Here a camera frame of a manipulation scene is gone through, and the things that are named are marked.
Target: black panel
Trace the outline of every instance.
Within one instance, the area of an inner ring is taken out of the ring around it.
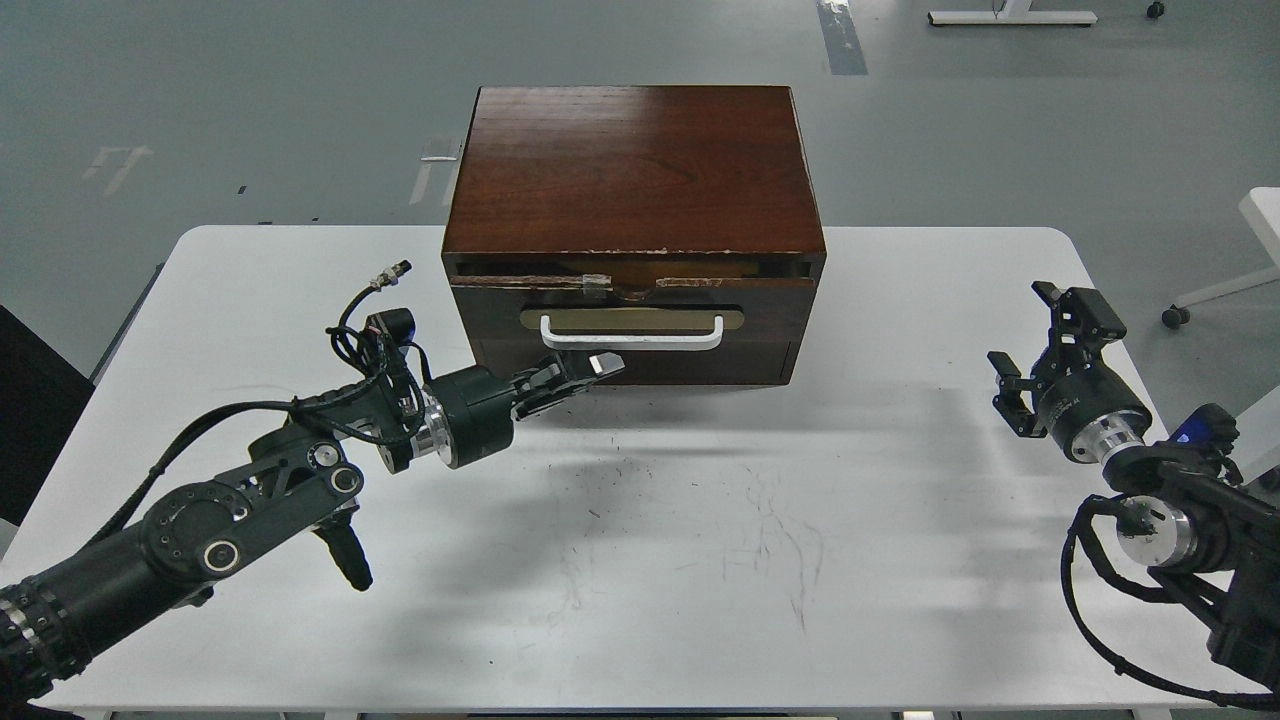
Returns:
[[[0,306],[0,518],[19,524],[93,384]]]

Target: gray floor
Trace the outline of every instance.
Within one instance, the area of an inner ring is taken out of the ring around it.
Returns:
[[[851,0],[868,73],[833,76],[813,0],[5,3],[0,304],[88,374],[192,227],[444,223],[417,158],[480,85],[781,83],[826,224],[1059,228],[1166,420],[1240,411],[1280,384],[1280,283],[1158,315],[1268,264],[1236,204],[1280,186],[1280,3],[1147,4],[931,28],[989,3]]]

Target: cable connector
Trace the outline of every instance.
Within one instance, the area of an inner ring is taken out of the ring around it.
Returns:
[[[404,275],[404,273],[412,269],[413,265],[410,265],[408,260],[401,260],[381,273],[378,273],[376,278],[369,281],[369,287],[375,291],[381,291],[387,286],[399,283],[399,279]]]

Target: black cable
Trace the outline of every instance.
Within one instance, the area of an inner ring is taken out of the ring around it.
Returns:
[[[241,413],[247,413],[250,410],[278,410],[288,413],[291,418],[296,418],[300,420],[302,419],[315,420],[319,424],[332,430],[340,432],[348,437],[352,437],[362,442],[369,442],[372,445],[393,445],[396,442],[406,442],[410,438],[412,438],[421,428],[422,418],[425,416],[425,410],[424,410],[425,404],[417,388],[417,383],[413,382],[412,377],[410,377],[410,384],[413,389],[413,398],[417,404],[417,413],[410,416],[411,420],[415,420],[415,427],[406,433],[401,433],[388,438],[379,438],[375,436],[362,433],[349,425],[343,425],[342,423],[317,415],[320,410],[326,410],[342,402],[348,402],[369,392],[387,372],[387,357],[383,352],[381,345],[375,343],[378,347],[376,355],[379,363],[375,368],[370,368],[370,365],[364,360],[365,357],[367,357],[366,352],[367,346],[365,337],[347,325],[347,320],[351,318],[351,314],[355,313],[356,306],[360,305],[362,300],[365,300],[378,290],[380,288],[370,286],[357,292],[356,296],[351,300],[351,302],[348,302],[347,306],[343,309],[342,315],[338,319],[338,327],[325,329],[325,333],[329,334],[330,347],[333,348],[334,355],[337,355],[338,359],[340,359],[343,363],[351,365],[362,375],[365,375],[364,380],[352,386],[351,391],[321,402],[302,405],[298,402],[297,398],[294,398],[292,402],[279,402],[279,401],[234,402],[230,405],[216,407],[214,410],[210,410],[209,413],[205,413],[200,418],[196,418],[195,420],[191,421],[191,424],[183,428],[177,437],[174,437],[174,439],[169,443],[169,447],[166,447],[165,451],[160,455],[160,459],[156,460],[156,464],[152,465],[151,469],[147,471],[147,475],[146,478],[142,479],[142,483],[133,491],[132,495],[129,495],[129,497],[120,505],[120,507],[116,509],[114,514],[111,514],[111,518],[109,518],[108,521],[101,528],[99,528],[96,533],[93,533],[93,536],[88,539],[87,543],[84,543],[84,546],[88,547],[124,529],[124,525],[129,521],[133,514],[137,512],[138,507],[142,505],[142,501],[146,498],[147,493],[151,492],[152,487],[155,487],[156,480],[159,480],[160,475],[163,475],[165,470],[169,469],[169,465],[173,464],[173,461],[177,460],[177,457],[188,447],[191,447],[191,445],[196,442],[196,439],[198,439],[201,436],[207,433],[210,429],[212,429],[223,420],[227,420],[228,418],[232,418]],[[356,338],[355,347],[351,345],[352,337]],[[425,354],[422,356],[422,361],[425,366],[426,361]]]
[[[431,366],[426,363],[426,351],[422,350],[422,346],[416,342],[411,341],[408,345],[410,347],[417,350],[417,366],[419,366],[419,373],[422,375],[422,382],[424,383],[430,382]]]
[[[123,505],[111,515],[111,518],[104,524],[93,537],[86,544],[93,544],[111,534],[118,533],[124,528],[124,524],[129,521],[129,518],[137,511],[138,506],[142,505],[142,498],[146,497],[151,487],[155,486],[156,480],[169,469],[169,465],[180,455],[184,450],[191,447],[191,443],[196,442],[200,436],[207,433],[214,425],[221,423],[223,420],[238,415],[241,413],[247,413],[250,410],[280,410],[288,413],[293,409],[289,402],[234,402],[232,405],[224,405],[205,413],[200,418],[191,421],[178,436],[169,443],[169,447],[160,455],[156,464],[151,466],[147,477],[142,480],[142,484],[133,491],[133,495],[124,501]]]
[[[1071,521],[1071,527],[1066,532],[1066,542],[1062,544],[1062,559],[1059,565],[1059,573],[1062,582],[1062,598],[1066,600],[1066,609],[1071,614],[1071,620],[1075,621],[1075,628],[1080,630],[1080,634],[1084,637],[1084,641],[1089,643],[1089,647],[1102,656],[1102,659],[1111,665],[1117,675],[1129,675],[1134,680],[1151,685],[1158,691],[1193,697],[1197,700],[1207,700],[1220,706],[1234,705],[1245,710],[1280,710],[1280,697],[1275,693],[1220,693],[1215,691],[1190,688],[1161,678],[1149,670],[1129,662],[1124,659],[1124,656],[1107,647],[1106,643],[1089,630],[1088,625],[1084,624],[1084,618],[1080,616],[1080,609],[1075,602],[1075,589],[1071,584],[1071,562],[1075,560],[1075,542],[1078,536],[1082,538],[1092,537],[1093,542],[1097,542],[1097,534],[1093,532],[1093,519],[1102,514],[1098,511],[1100,501],[1105,502],[1107,500],[1108,498],[1091,495],[1084,500],[1084,502],[1080,503],[1080,507],[1075,511],[1075,519]]]

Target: brown wooden lid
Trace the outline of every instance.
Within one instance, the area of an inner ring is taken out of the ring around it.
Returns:
[[[787,87],[485,87],[444,254],[824,252]]]

